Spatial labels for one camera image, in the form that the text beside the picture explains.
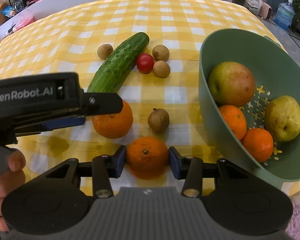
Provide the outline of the person's left hand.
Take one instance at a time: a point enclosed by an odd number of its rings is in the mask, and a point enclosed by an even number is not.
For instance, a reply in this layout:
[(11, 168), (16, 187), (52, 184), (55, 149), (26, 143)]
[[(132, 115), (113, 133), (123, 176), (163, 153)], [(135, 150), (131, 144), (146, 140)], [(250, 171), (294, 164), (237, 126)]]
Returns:
[(8, 231), (2, 213), (1, 205), (4, 198), (12, 191), (25, 183), (26, 177), (23, 168), (26, 166), (25, 156), (19, 151), (14, 150), (8, 159), (9, 170), (0, 175), (0, 231)]

